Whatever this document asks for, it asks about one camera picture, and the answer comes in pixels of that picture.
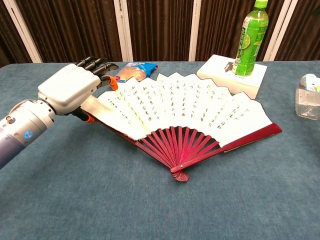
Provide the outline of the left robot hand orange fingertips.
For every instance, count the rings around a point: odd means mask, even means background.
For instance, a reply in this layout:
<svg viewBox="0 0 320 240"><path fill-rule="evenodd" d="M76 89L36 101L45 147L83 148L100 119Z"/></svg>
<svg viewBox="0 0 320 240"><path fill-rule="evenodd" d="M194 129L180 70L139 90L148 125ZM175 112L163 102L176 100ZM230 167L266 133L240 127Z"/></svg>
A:
<svg viewBox="0 0 320 240"><path fill-rule="evenodd" d="M109 85L117 90L116 79L107 72L118 68L106 58L86 57L76 64L66 65L40 84L38 98L58 116L72 114L84 122L94 123L96 119L81 109L81 105L101 87Z"/></svg>

